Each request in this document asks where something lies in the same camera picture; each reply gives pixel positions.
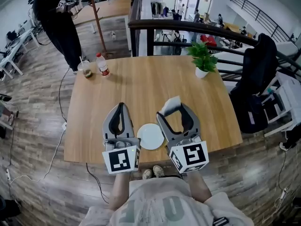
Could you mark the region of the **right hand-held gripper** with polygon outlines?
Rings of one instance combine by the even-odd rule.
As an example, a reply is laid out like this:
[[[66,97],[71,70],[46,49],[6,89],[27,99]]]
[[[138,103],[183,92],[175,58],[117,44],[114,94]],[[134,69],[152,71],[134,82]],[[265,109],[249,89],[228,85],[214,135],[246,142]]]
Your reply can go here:
[[[184,103],[181,103],[179,111],[183,132],[175,132],[164,115],[156,113],[158,125],[168,142],[168,155],[179,173],[200,170],[209,163],[206,141],[200,137],[200,121]]]

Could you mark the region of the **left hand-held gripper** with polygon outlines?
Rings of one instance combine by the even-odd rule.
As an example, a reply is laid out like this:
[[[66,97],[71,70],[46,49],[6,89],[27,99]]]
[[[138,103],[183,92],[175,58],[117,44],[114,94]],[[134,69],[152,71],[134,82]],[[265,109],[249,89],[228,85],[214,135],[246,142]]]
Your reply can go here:
[[[102,154],[109,174],[138,171],[141,146],[140,140],[134,136],[128,107],[119,103],[103,122],[105,151]]]

